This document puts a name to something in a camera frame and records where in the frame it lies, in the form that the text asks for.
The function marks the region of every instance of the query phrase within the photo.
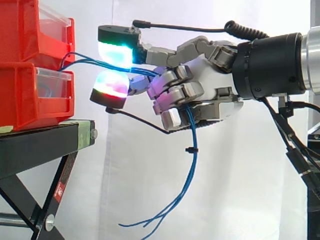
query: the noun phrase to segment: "warning label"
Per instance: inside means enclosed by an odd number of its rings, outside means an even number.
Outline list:
[[[54,198],[57,200],[58,203],[61,202],[62,196],[64,195],[66,189],[66,185],[62,184],[61,182],[58,183],[56,189],[54,191]]]

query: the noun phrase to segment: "black metal stand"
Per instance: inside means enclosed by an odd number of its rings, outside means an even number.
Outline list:
[[[78,150],[95,143],[91,120],[67,121],[55,127],[0,134],[0,195],[17,215],[0,213],[0,226],[30,228],[31,240],[64,240],[55,216]],[[17,174],[62,157],[41,208]]]

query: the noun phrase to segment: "cable connector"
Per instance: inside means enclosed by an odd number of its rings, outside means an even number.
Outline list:
[[[119,113],[119,110],[114,109],[114,108],[111,108],[111,107],[106,107],[106,108],[105,108],[105,111],[106,111],[108,114],[118,114],[118,113]]]
[[[194,154],[194,153],[198,153],[199,149],[191,146],[191,147],[186,148],[185,151],[189,154]]]
[[[152,24],[149,21],[141,21],[141,20],[134,20],[132,25],[136,28],[140,29],[149,29],[151,28]]]

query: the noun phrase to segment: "silver metal cylinder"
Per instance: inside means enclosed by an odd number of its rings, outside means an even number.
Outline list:
[[[0,226],[28,228],[28,225],[16,214],[0,213]]]
[[[305,88],[320,95],[320,26],[312,27],[303,36],[301,70]]]

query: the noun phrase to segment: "metal bolt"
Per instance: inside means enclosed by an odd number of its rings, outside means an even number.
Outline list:
[[[93,140],[96,140],[98,137],[98,131],[97,129],[91,129],[90,131],[90,138]]]
[[[49,216],[46,217],[45,220],[45,230],[47,232],[50,232],[52,229],[54,229],[55,226],[55,216],[53,214],[50,214]]]

